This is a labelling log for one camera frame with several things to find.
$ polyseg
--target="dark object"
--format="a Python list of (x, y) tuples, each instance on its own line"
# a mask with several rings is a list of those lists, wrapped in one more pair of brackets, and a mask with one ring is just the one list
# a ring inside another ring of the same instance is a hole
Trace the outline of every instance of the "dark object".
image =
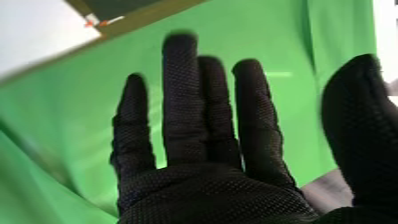
[[(390, 162), (396, 161), (398, 128), (387, 124), (389, 113), (396, 116), (396, 111), (385, 110), (389, 105), (374, 104), (374, 100), (385, 102), (385, 95), (374, 97), (367, 94), (373, 91), (367, 84), (380, 82), (374, 59), (369, 55), (353, 59), (325, 89), (323, 126), (355, 203), (353, 208), (335, 209), (319, 217), (282, 162), (282, 135), (259, 63), (245, 60), (232, 70), (238, 141), (223, 69), (214, 58), (197, 57), (195, 45), (190, 35), (170, 36), (163, 45), (167, 168), (158, 170), (140, 76), (133, 74), (126, 82), (113, 118), (111, 152), (119, 177), (119, 223), (396, 223), (398, 172)], [(380, 85), (371, 87), (383, 93)], [(374, 124), (390, 128), (374, 129)]]
[(83, 0), (99, 20), (110, 20), (161, 0)]

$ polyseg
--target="white wall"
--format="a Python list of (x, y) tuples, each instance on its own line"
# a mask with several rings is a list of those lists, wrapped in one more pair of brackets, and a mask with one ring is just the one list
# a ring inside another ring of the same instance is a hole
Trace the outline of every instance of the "white wall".
[(394, 0), (373, 0), (376, 53), (381, 64), (381, 76), (387, 83), (398, 79), (398, 8)]
[(97, 37), (62, 0), (0, 0), (0, 79)]

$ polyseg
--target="finger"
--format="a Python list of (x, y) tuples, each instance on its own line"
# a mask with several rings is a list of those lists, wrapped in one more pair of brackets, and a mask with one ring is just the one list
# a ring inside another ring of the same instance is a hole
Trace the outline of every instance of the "finger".
[(232, 72), (236, 78), (239, 147), (246, 175), (268, 184), (294, 187), (282, 161), (282, 135), (259, 62), (255, 60), (241, 61)]
[(238, 142), (232, 133), (232, 114), (229, 105), (227, 82), (216, 58), (198, 57), (202, 89), (206, 99), (207, 158), (209, 161), (241, 168)]
[(328, 81), (321, 122), (335, 162), (355, 193), (353, 204), (390, 203), (396, 201), (392, 189), (398, 189), (398, 110), (387, 99), (371, 55), (351, 59)]
[(206, 161), (204, 99), (197, 42), (174, 35), (163, 44), (163, 144), (167, 164)]
[(143, 80), (129, 75), (113, 117), (113, 151), (110, 162), (115, 167), (119, 181), (154, 170), (154, 156), (147, 127), (147, 93)]

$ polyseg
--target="green backdrop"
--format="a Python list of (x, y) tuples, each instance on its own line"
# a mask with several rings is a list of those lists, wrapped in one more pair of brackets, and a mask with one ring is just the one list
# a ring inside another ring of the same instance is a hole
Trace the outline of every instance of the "green backdrop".
[[(262, 63), (298, 185), (335, 168), (319, 93), (344, 61), (374, 53), (371, 10), (371, 0), (211, 0), (1, 85), (0, 223), (115, 222), (110, 119), (126, 76), (142, 72), (163, 166), (159, 47), (172, 30), (197, 33), (198, 52), (227, 70), (246, 57)], [(234, 102), (230, 72), (227, 81)]]

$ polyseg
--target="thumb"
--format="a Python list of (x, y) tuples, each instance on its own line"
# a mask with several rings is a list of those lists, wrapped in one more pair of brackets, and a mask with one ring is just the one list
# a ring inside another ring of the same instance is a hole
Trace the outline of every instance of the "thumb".
[(398, 110), (373, 56), (357, 56), (328, 81), (321, 122), (353, 205), (398, 201)]

